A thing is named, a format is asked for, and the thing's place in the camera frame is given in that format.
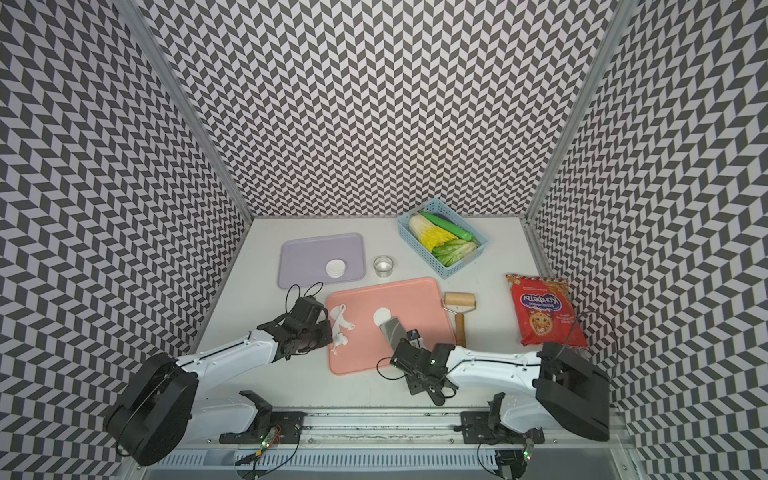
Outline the white dough piece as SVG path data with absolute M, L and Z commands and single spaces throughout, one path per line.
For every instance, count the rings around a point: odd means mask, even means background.
M 355 329 L 356 325 L 349 322 L 344 318 L 344 314 L 347 310 L 345 304 L 340 304 L 333 307 L 330 311 L 330 319 L 332 323 L 332 340 L 333 345 L 331 347 L 331 353 L 337 355 L 337 349 L 340 346 L 348 344 L 348 337 L 346 333 Z

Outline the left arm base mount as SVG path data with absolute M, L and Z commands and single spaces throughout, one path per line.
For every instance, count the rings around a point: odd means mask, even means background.
M 245 427 L 219 436 L 220 444 L 298 444 L 306 413 L 303 411 L 276 411 L 274 407 L 252 390 L 241 390 L 239 396 L 247 400 L 246 406 L 256 409 L 255 416 Z

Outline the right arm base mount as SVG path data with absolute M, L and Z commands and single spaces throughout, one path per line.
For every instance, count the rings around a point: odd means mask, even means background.
M 505 393 L 497 393 L 489 403 L 488 411 L 462 411 L 460 424 L 452 427 L 460 433 L 464 444 L 470 445 L 541 445 L 545 435 L 541 428 L 532 428 L 524 433 L 512 430 L 501 422 L 501 409 Z

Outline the round cut white wrapper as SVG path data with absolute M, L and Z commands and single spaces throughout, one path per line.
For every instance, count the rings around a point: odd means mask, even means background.
M 373 314 L 373 321 L 377 327 L 387 323 L 392 318 L 391 311 L 386 307 L 378 308 Z

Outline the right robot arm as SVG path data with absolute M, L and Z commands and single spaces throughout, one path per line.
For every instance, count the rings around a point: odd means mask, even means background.
M 389 364 L 413 395 L 425 393 L 436 406 L 470 390 L 492 393 L 489 428 L 498 432 L 521 437 L 561 427 L 587 440 L 610 437 L 608 373 L 557 343 L 501 354 L 443 343 L 429 351 L 402 340 Z

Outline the wooden rolling pin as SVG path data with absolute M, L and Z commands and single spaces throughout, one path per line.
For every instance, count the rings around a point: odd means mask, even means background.
M 446 292 L 443 295 L 442 306 L 444 310 L 452 313 L 454 316 L 456 344 L 466 347 L 465 316 L 476 309 L 476 297 L 470 293 Z

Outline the metal rectangular dough scraper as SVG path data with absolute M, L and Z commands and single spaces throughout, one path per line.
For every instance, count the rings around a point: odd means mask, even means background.
M 417 329 L 407 330 L 397 317 L 392 317 L 379 326 L 387 343 L 395 353 L 399 345 L 405 341 L 415 348 L 423 347 L 423 339 Z

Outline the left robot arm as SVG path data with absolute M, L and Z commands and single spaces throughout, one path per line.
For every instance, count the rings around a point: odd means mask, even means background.
M 243 338 L 209 351 L 144 361 L 105 414 L 105 431 L 116 453 L 151 466 L 179 445 L 217 439 L 222 444 L 271 447 L 283 428 L 272 405 L 251 390 L 234 399 L 213 399 L 219 385 L 250 370 L 322 349 L 332 341 L 327 308 L 300 296 L 272 321 Z

